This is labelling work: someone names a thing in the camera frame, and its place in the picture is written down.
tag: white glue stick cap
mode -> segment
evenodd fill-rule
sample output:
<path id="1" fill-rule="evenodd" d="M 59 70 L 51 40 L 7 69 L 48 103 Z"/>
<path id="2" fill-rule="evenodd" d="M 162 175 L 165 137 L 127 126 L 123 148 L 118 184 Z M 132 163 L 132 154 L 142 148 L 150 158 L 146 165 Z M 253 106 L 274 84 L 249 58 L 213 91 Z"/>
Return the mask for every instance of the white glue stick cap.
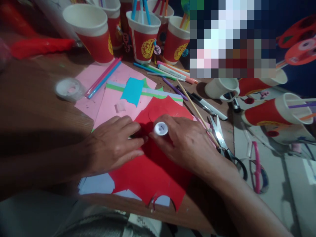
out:
<path id="1" fill-rule="evenodd" d="M 168 126 L 164 122 L 159 122 L 154 127 L 154 133 L 158 136 L 164 136 L 168 133 Z"/>

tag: forearm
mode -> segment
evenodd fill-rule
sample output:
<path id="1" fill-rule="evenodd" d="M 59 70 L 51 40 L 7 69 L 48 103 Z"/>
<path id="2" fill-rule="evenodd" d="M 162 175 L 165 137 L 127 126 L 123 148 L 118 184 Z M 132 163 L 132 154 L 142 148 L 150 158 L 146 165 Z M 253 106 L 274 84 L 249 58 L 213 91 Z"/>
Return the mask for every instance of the forearm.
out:
<path id="1" fill-rule="evenodd" d="M 71 145 L 47 152 L 2 158 L 1 193 L 12 194 L 26 188 L 78 179 L 89 167 L 88 157 L 79 145 Z"/>
<path id="2" fill-rule="evenodd" d="M 202 177 L 222 197 L 241 236 L 292 236 L 235 170 Z"/>

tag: hand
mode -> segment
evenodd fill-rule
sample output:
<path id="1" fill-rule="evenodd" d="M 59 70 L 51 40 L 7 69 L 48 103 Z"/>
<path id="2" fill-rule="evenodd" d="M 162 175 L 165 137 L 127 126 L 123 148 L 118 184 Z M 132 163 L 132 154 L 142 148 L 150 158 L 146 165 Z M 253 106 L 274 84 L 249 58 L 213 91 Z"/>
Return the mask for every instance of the hand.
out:
<path id="1" fill-rule="evenodd" d="M 96 128 L 82 143 L 89 153 L 88 175 L 107 173 L 126 162 L 142 156 L 138 150 L 148 137 L 128 139 L 139 131 L 141 126 L 129 116 L 115 116 Z"/>
<path id="2" fill-rule="evenodd" d="M 166 136 L 157 136 L 153 132 L 149 137 L 173 162 L 201 178 L 211 176 L 214 180 L 218 175 L 223 176 L 228 172 L 235 172 L 239 176 L 233 163 L 211 144 L 201 123 L 169 115 L 159 117 L 155 124 L 158 122 L 166 123 L 172 143 Z"/>

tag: purple straw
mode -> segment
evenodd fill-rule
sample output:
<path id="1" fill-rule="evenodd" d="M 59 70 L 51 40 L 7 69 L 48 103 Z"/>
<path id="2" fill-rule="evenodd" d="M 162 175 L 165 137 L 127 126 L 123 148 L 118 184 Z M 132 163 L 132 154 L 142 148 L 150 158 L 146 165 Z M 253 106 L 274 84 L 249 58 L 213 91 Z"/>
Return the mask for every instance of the purple straw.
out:
<path id="1" fill-rule="evenodd" d="M 184 94 L 182 94 L 182 92 L 179 91 L 174 85 L 172 85 L 165 77 L 162 77 L 162 80 L 166 82 L 167 85 L 170 86 L 175 92 L 177 92 L 180 96 L 182 96 L 184 100 L 189 101 L 188 98 Z"/>
<path id="2" fill-rule="evenodd" d="M 303 104 L 303 105 L 291 105 L 291 106 L 289 106 L 289 109 L 309 107 L 309 106 L 316 106 L 316 102 Z"/>

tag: mug handle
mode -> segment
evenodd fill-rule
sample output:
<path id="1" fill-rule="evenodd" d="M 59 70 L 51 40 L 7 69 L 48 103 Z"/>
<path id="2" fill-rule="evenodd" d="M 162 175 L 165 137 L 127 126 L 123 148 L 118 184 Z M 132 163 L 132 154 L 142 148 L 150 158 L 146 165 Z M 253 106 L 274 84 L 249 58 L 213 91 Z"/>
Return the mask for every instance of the mug handle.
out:
<path id="1" fill-rule="evenodd" d="M 234 92 L 235 95 L 234 95 L 234 97 L 232 97 L 231 99 L 225 98 L 224 95 L 222 95 L 222 96 L 220 97 L 220 99 L 223 100 L 223 101 L 226 101 L 226 102 L 232 102 L 237 96 L 239 96 L 239 93 L 240 93 L 239 87 L 237 87 L 237 88 L 236 88 L 235 90 L 233 90 L 232 92 Z"/>

